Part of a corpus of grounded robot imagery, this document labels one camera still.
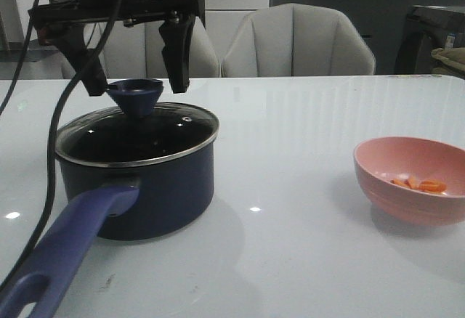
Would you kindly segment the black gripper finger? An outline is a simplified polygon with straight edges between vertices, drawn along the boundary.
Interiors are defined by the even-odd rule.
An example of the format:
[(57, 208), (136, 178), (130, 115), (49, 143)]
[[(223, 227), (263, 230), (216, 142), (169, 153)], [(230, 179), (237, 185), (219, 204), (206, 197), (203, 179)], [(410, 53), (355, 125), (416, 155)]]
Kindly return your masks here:
[(190, 85), (190, 45), (193, 16), (182, 15), (166, 20), (158, 29), (164, 42), (163, 62), (174, 94), (185, 93)]
[(57, 35), (52, 44), (64, 55), (76, 73), (81, 73), (80, 80), (91, 97), (104, 94), (107, 88), (106, 76), (99, 57), (91, 62), (94, 50), (86, 48), (84, 41), (84, 24), (57, 25)]

